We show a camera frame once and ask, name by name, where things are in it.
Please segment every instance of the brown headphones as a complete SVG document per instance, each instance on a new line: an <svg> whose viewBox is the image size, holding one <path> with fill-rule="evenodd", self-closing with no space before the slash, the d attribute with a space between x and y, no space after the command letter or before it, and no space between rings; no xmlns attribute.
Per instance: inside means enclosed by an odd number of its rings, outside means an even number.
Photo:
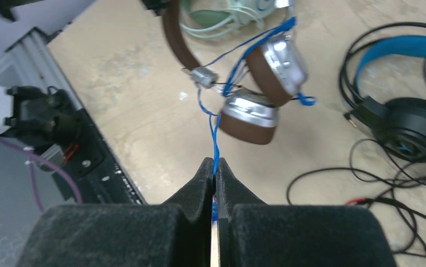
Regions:
<svg viewBox="0 0 426 267"><path fill-rule="evenodd" d="M283 7L292 10L292 6ZM192 79L211 88L217 75L203 67L188 49L179 16L180 0L172 0L162 15L165 38L177 59L192 72ZM307 80L305 63L286 34L271 36L254 48L245 62L262 94L245 88L228 94L219 128L242 141L266 145L275 133L278 108L288 103Z"/></svg>

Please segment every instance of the blue headband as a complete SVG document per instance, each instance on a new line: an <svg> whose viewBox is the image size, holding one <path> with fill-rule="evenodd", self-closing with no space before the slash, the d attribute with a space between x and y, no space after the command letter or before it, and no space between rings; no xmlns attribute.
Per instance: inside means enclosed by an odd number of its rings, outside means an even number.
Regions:
<svg viewBox="0 0 426 267"><path fill-rule="evenodd" d="M360 60L356 73L357 81L368 63L389 55L426 58L426 36L404 35L390 37L378 42L368 49Z"/></svg>

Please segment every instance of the silver connector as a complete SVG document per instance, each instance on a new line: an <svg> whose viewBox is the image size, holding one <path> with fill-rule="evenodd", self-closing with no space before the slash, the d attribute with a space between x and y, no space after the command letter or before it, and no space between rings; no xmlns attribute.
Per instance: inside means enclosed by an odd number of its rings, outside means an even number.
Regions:
<svg viewBox="0 0 426 267"><path fill-rule="evenodd" d="M204 88L211 88L218 80L218 75L206 67L197 67L190 73L190 78Z"/></svg>

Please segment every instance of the brown ear cushion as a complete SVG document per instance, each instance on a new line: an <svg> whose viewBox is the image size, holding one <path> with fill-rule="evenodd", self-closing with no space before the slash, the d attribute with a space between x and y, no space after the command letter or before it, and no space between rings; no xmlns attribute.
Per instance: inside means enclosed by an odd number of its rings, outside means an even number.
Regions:
<svg viewBox="0 0 426 267"><path fill-rule="evenodd" d="M246 64L262 93L277 107L288 103L292 98L278 80L275 73L263 56L262 49L257 47L247 57Z"/></svg>
<svg viewBox="0 0 426 267"><path fill-rule="evenodd" d="M253 125L221 112L219 128L239 140L257 145L266 145L272 141L277 127L265 128Z"/></svg>

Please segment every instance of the headphone cable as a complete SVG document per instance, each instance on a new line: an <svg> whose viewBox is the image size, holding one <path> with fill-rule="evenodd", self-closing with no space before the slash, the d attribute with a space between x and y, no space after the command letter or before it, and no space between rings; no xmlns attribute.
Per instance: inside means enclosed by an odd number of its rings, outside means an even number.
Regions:
<svg viewBox="0 0 426 267"><path fill-rule="evenodd" d="M211 66L212 64L215 64L215 63L216 63L216 62L218 62L221 58L223 58L223 57L227 56L228 54L232 53L232 52L233 52L233 51L235 51L236 49L241 48L241 47L245 46L246 44L248 44L248 43L250 43L250 42L254 41L254 40L255 40L255 39L257 39L258 37L260 37L260 36L262 36L262 35L264 35L264 34L268 33L268 32L269 32L269 31L271 31L271 30L273 30L273 29L269 29L269 30L266 30L266 31L264 31L264 32L259 33L258 35L256 35L256 36L254 36L254 37L250 38L249 40L247 40L247 41L245 41L245 42L243 42L243 43L241 43L241 44L237 45L235 48L233 48L233 49L231 49L231 50L229 50L229 51L227 51L227 52L225 52L225 53L223 53L223 54L219 55L217 58L215 58L215 59L214 59L213 61L211 61L210 63L208 63L208 64L206 64L206 65L203 65L203 67L209 67L209 66Z"/></svg>
<svg viewBox="0 0 426 267"><path fill-rule="evenodd" d="M392 162L392 164L394 164L397 167L398 171L394 175L393 178L385 179L385 178L382 178L382 177L375 175L371 172L368 172L368 171L354 167L353 162L352 162L353 161L352 158L354 157L354 151L356 150L356 148L359 145L361 145L362 143L364 143L366 141L374 142L377 145L379 145L384 150L385 154L390 158L390 161ZM412 237L405 246L403 246L400 249L393 250L393 254L395 254L395 255L396 254L403 254L403 255L418 256L418 257L426 258L426 255L408 252L408 250L414 245L416 240L419 240L423 244L424 250L426 252L426 243L424 242L424 240L422 239L422 237L418 233L418 224L417 224L417 221L416 221L417 216L426 220L426 215L407 207L406 205L404 205L400 201L396 200L396 196L395 196L395 190L396 189L413 189L413 188L416 188L416 187L419 187L419 186L426 186L426 175L421 176L421 177L414 177L414 176L408 174L408 172L406 171L407 168L409 168L409 167L411 167L415 164L418 164L418 163L426 163L426 161L425 162L410 162L410 163L406 164L405 166L400 166L394 160L392 155L388 153L386 148L384 146L382 146L381 144L379 144L377 141L372 140L372 139L359 140L358 142L356 142L352 146L352 148L350 150L350 153L349 153L349 164L350 164L350 166L349 167L345 167L345 166L343 166L343 167L328 167L328 168L308 171L308 172L305 172L303 174L296 176L287 186L286 199L287 199L288 204L292 205L292 202L291 202L291 199L290 199L290 191L291 191L291 188L293 187L293 185L295 185L298 181L302 180L303 178L305 178L307 176L317 174L317 173L321 173L321 172L350 171L360 181L370 182L370 183L382 182L382 183L388 185L388 188L385 191L383 191L381 194L379 194L378 196L376 196L374 198L361 198L361 199L351 200L347 204L353 204L353 203L358 202L359 205L364 205L368 209L371 208L374 203L382 203L382 204L395 206L398 214L400 215L402 220L405 222L405 224L408 226L408 228L411 230ZM401 174L405 174L408 177L408 180L400 178ZM359 175L366 175L366 176L370 177L371 179L363 179ZM406 211L409 214L409 217L410 217L409 219L406 218L406 215L403 214L403 211Z"/></svg>
<svg viewBox="0 0 426 267"><path fill-rule="evenodd" d="M264 26L265 26L264 19L261 17L259 12L257 12L253 8L246 7L246 6L234 6L232 1L228 1L228 7L227 8L219 9L218 11L225 11L225 12L233 11L233 12L243 13L243 14L251 17L252 20L256 22L257 27L259 29L263 29ZM206 33L206 32L210 32L210 31L218 30L221 27L224 27L231 22L234 22L235 25L233 27L225 29L224 31L221 31L221 32L218 32L218 33L215 33L215 34L209 34L209 35L199 34L199 33ZM231 33L235 30L240 29L240 27L242 26L242 23L238 20L238 18L237 18L237 16L235 16L235 14L231 13L231 15L229 17L227 17L226 19L224 19L224 20L218 22L217 24L210 26L208 28L195 29L195 28L191 28L191 27L187 26L183 22L180 22L180 26L183 30L188 32L191 36L194 36L194 37L200 38L200 39L212 39L212 38L222 37L222 36L224 36L228 33Z"/></svg>
<svg viewBox="0 0 426 267"><path fill-rule="evenodd" d="M211 131L211 137L213 138L213 150L214 150L214 158L213 158L213 175L216 175L216 171L218 170L219 165L219 146L218 146L218 128L219 123L221 122L221 113L212 113L207 108L204 107L203 101L201 100L201 85L199 83L195 83L195 86L198 89L198 105L201 110L209 116L209 129ZM216 125L213 126L213 117L217 117Z"/></svg>

